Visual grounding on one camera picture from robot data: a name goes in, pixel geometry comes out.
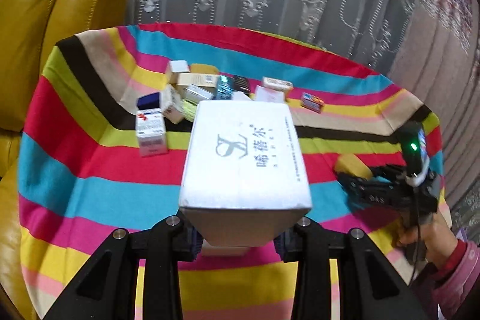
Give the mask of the pink sleeve forearm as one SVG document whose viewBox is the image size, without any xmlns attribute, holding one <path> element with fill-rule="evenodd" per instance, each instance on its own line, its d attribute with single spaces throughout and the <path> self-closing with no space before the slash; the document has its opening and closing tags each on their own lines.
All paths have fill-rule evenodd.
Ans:
<svg viewBox="0 0 480 320">
<path fill-rule="evenodd" d="M 456 240 L 448 255 L 430 254 L 434 265 L 432 298 L 445 319 L 453 319 L 479 280 L 479 247 L 472 241 Z"/>
</svg>

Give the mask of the person right hand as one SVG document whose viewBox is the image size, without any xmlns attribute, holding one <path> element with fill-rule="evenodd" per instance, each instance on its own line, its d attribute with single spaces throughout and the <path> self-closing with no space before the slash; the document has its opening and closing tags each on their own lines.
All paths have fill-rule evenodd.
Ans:
<svg viewBox="0 0 480 320">
<path fill-rule="evenodd" d="M 454 270 L 465 254 L 465 245 L 459 244 L 441 213 L 433 214 L 431 221 L 420 227 L 400 227 L 394 245 L 406 249 L 420 241 L 426 248 L 423 258 L 432 262 L 439 271 Z"/>
</svg>

